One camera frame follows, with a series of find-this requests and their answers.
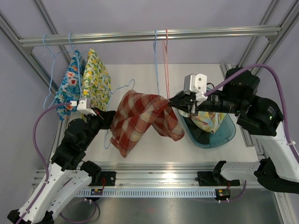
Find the red plaid skirt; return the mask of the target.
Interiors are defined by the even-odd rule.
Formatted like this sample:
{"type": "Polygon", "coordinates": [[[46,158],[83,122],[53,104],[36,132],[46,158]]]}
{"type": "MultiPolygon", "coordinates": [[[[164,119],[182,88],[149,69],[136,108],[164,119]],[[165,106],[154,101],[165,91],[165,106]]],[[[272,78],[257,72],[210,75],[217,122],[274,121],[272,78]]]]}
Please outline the red plaid skirt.
{"type": "Polygon", "coordinates": [[[134,90],[123,96],[110,127],[110,142],[123,158],[128,156],[150,126],[160,136],[173,141],[184,137],[185,132],[168,103],[169,100],[162,96],[134,90]]]}

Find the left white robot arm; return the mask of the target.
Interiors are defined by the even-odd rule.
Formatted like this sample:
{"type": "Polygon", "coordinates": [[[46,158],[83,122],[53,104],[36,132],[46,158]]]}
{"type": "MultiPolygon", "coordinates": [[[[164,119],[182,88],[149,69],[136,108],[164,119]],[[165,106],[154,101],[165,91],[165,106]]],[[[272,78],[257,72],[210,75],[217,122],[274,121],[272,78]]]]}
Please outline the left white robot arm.
{"type": "Polygon", "coordinates": [[[52,224],[62,209],[87,186],[114,186],[116,173],[101,171],[92,161],[83,161],[86,150],[100,130],[110,128],[115,111],[92,108],[86,119],[73,119],[55,150],[46,175],[19,209],[8,219],[14,224],[52,224]]]}

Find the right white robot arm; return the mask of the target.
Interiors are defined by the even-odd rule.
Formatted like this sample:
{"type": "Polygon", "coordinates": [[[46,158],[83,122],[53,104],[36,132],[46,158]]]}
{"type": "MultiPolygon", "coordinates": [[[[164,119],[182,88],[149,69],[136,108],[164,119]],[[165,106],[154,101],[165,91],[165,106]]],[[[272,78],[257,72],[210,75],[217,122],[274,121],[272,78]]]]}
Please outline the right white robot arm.
{"type": "Polygon", "coordinates": [[[258,182],[273,192],[299,191],[299,154],[292,142],[287,124],[285,103],[257,96],[260,79],[249,67],[226,72],[225,80],[201,94],[202,76],[185,77],[185,89],[170,98],[168,105],[184,112],[221,112],[234,114],[237,124],[255,137],[267,157],[256,162],[219,161],[207,174],[198,172],[199,183],[225,186],[229,182],[258,182]]]}

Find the pink wire hanger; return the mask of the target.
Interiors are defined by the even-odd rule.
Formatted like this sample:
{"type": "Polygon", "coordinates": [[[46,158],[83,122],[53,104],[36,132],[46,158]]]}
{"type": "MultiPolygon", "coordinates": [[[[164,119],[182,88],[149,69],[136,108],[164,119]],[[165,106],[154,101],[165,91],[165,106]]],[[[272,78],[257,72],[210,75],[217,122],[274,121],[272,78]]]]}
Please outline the pink wire hanger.
{"type": "Polygon", "coordinates": [[[170,81],[169,81],[169,62],[168,62],[168,29],[165,30],[165,40],[162,41],[163,61],[164,61],[164,75],[166,85],[166,95],[170,98],[170,81]]]}

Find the pastel floral skirt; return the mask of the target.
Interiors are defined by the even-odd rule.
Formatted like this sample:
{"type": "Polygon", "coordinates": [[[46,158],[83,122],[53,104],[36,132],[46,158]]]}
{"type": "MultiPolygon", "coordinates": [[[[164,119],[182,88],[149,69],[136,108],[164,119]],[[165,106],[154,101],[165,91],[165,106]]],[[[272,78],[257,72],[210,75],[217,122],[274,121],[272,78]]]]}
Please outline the pastel floral skirt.
{"type": "Polygon", "coordinates": [[[193,123],[208,133],[215,133],[220,128],[226,117],[225,113],[219,112],[199,112],[197,116],[191,116],[193,123]]]}

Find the dark grey dotted skirt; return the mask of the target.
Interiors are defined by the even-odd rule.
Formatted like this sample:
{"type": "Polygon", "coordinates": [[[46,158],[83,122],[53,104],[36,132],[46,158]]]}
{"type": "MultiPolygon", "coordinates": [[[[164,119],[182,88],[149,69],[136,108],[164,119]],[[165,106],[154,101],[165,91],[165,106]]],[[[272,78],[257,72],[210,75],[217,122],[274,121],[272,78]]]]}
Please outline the dark grey dotted skirt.
{"type": "Polygon", "coordinates": [[[210,137],[208,132],[196,126],[190,118],[185,119],[185,123],[190,131],[191,136],[197,143],[201,145],[210,144],[210,137]]]}

